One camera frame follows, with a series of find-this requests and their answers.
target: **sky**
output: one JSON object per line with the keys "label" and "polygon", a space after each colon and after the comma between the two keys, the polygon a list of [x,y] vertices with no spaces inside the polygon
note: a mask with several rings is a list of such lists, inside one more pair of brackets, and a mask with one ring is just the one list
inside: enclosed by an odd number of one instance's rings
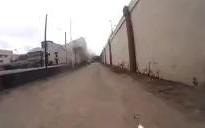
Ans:
{"label": "sky", "polygon": [[0,0],[0,49],[25,53],[40,47],[44,40],[45,15],[48,14],[47,39],[58,44],[85,37],[91,52],[100,54],[130,0]]}

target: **concrete wall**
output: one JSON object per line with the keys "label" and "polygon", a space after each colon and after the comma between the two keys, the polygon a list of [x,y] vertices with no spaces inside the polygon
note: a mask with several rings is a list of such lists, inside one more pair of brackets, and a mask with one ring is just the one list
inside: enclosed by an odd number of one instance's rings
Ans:
{"label": "concrete wall", "polygon": [[141,0],[131,16],[140,72],[205,82],[205,0]]}
{"label": "concrete wall", "polygon": [[105,47],[106,52],[106,64],[110,64],[110,51],[109,51],[109,45]]}
{"label": "concrete wall", "polygon": [[128,38],[125,19],[122,18],[111,36],[112,63],[129,68]]}
{"label": "concrete wall", "polygon": [[[85,65],[86,65],[85,63],[77,64],[75,65],[75,69],[78,69]],[[37,68],[37,69],[31,69],[28,71],[14,72],[10,74],[8,73],[0,74],[0,92],[3,90],[10,89],[10,88],[23,86],[29,82],[37,81],[40,79],[45,79],[55,74],[68,71],[68,70],[70,71],[72,70],[71,65],[54,66],[54,67],[49,67],[47,69]]]}

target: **asphalt road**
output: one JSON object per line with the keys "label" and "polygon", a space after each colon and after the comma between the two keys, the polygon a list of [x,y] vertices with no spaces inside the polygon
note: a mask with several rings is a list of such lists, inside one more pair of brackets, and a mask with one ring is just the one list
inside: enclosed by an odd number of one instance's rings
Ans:
{"label": "asphalt road", "polygon": [[205,128],[94,63],[0,95],[0,128]]}

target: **wall pillar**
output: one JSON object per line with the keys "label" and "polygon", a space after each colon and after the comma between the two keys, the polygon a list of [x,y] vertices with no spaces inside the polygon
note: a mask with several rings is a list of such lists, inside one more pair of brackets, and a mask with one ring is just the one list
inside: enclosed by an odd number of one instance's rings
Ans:
{"label": "wall pillar", "polygon": [[108,40],[108,46],[109,46],[109,53],[110,53],[110,65],[112,66],[112,52],[111,52],[111,41],[110,39]]}
{"label": "wall pillar", "polygon": [[106,57],[106,56],[107,56],[107,55],[106,55],[106,47],[104,48],[104,56],[105,56],[105,58],[104,58],[104,59],[105,59],[105,60],[104,60],[104,63],[105,63],[105,64],[107,64],[107,57]]}
{"label": "wall pillar", "polygon": [[132,72],[136,72],[137,67],[136,67],[134,31],[132,27],[131,13],[129,11],[128,6],[124,7],[123,14],[125,17],[126,28],[127,28],[130,70]]}

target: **white building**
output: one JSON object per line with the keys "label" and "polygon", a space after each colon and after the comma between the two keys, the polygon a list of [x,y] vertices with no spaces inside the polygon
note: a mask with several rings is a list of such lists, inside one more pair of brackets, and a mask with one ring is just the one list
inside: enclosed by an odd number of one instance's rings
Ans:
{"label": "white building", "polygon": [[81,63],[88,59],[87,45],[83,37],[73,40],[66,45],[47,41],[47,52],[48,63],[53,65]]}
{"label": "white building", "polygon": [[9,64],[12,61],[13,51],[0,49],[0,65]]}

